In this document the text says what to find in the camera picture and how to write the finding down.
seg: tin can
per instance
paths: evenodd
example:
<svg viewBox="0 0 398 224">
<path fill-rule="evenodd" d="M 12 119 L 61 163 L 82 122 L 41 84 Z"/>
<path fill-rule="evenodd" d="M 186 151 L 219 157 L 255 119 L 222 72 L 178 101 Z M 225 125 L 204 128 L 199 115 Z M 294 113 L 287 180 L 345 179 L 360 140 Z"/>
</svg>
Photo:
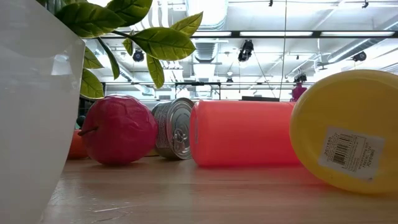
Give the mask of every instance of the tin can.
<svg viewBox="0 0 398 224">
<path fill-rule="evenodd" d="M 191 159 L 189 142 L 190 116 L 193 102 L 179 98 L 158 103 L 152 114 L 158 124 L 155 151 L 168 159 Z"/>
</svg>

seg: pink object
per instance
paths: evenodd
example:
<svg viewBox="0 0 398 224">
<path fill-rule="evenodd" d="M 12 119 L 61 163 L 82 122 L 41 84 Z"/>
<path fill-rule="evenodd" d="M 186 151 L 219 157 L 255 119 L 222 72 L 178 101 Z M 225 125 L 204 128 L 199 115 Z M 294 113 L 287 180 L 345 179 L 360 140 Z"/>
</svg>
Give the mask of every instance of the pink object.
<svg viewBox="0 0 398 224">
<path fill-rule="evenodd" d="M 92 159 L 107 165 L 125 165 L 154 148 L 157 124 L 139 100 L 109 95 L 90 108 L 81 131 L 86 132 L 83 142 Z"/>
<path fill-rule="evenodd" d="M 297 83 L 297 86 L 292 90 L 293 101 L 296 102 L 299 100 L 305 90 L 307 90 L 307 88 L 303 87 L 301 83 Z"/>
<path fill-rule="evenodd" d="M 294 103 L 199 101 L 190 149 L 199 166 L 300 164 L 289 138 Z"/>
</svg>

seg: green leaf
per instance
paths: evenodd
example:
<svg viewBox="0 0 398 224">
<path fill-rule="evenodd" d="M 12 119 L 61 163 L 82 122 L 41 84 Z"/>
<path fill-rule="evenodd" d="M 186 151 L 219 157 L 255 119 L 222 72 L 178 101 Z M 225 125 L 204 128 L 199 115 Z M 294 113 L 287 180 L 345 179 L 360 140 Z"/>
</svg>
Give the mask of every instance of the green leaf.
<svg viewBox="0 0 398 224">
<path fill-rule="evenodd" d="M 149 12 L 152 0 L 112 0 L 106 8 L 114 11 L 126 22 L 123 26 L 131 26 L 141 21 Z"/>
<path fill-rule="evenodd" d="M 124 48 L 127 50 L 127 53 L 129 53 L 130 56 L 132 56 L 132 41 L 131 39 L 124 39 L 124 41 L 122 42 Z"/>
<path fill-rule="evenodd" d="M 81 76 L 80 94 L 91 99 L 104 97 L 104 91 L 101 82 L 91 71 L 85 68 L 83 68 L 83 74 Z"/>
<path fill-rule="evenodd" d="M 132 40 L 130 38 L 126 38 L 124 39 L 122 44 L 124 48 L 127 50 L 127 53 L 129 53 L 129 55 L 132 56 L 132 52 L 134 51 L 134 44 L 132 43 Z"/>
<path fill-rule="evenodd" d="M 192 36 L 201 24 L 201 20 L 203 19 L 203 12 L 188 16 L 185 19 L 182 19 L 175 24 L 173 24 L 170 28 L 183 32 L 187 36 Z"/>
<path fill-rule="evenodd" d="M 79 37 L 98 37 L 125 23 L 113 11 L 88 2 L 69 4 L 55 16 Z"/>
<path fill-rule="evenodd" d="M 160 61 L 156 58 L 147 55 L 147 65 L 150 76 L 155 83 L 156 88 L 160 88 L 164 84 L 164 72 Z"/>
<path fill-rule="evenodd" d="M 64 0 L 65 4 L 73 4 L 77 2 L 88 2 L 87 0 Z"/>
<path fill-rule="evenodd" d="M 109 61 L 111 62 L 111 67 L 112 67 L 112 72 L 113 72 L 113 79 L 117 79 L 120 74 L 120 68 L 118 61 L 112 54 L 111 49 L 103 42 L 103 40 L 99 37 L 97 37 L 98 42 L 101 44 L 101 46 L 104 48 L 106 54 L 108 55 Z"/>
<path fill-rule="evenodd" d="M 83 62 L 83 68 L 103 68 L 101 62 L 95 57 L 95 54 L 89 50 L 88 47 L 85 49 L 85 60 Z"/>
<path fill-rule="evenodd" d="M 145 29 L 132 39 L 143 51 L 159 60 L 180 60 L 196 50 L 187 35 L 171 28 Z"/>
</svg>

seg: pink cylinder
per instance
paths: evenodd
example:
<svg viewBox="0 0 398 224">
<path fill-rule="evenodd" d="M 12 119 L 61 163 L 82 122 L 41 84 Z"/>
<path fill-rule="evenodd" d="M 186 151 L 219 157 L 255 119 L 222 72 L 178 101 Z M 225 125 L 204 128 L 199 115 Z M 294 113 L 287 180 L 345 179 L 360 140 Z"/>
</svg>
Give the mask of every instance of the pink cylinder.
<svg viewBox="0 0 398 224">
<path fill-rule="evenodd" d="M 190 117 L 190 149 L 199 166 L 300 164 L 289 138 L 294 103 L 199 101 Z"/>
</svg>

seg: pull tab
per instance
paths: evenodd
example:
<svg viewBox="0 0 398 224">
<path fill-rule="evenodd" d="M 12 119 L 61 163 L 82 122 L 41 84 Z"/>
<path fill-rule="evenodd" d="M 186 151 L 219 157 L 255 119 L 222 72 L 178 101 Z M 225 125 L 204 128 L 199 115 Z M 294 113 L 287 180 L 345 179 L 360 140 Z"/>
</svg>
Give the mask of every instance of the pull tab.
<svg viewBox="0 0 398 224">
<path fill-rule="evenodd" d="M 173 149 L 175 152 L 182 152 L 185 150 L 185 140 L 187 140 L 187 135 L 182 132 L 181 129 L 175 129 L 173 135 Z"/>
</svg>

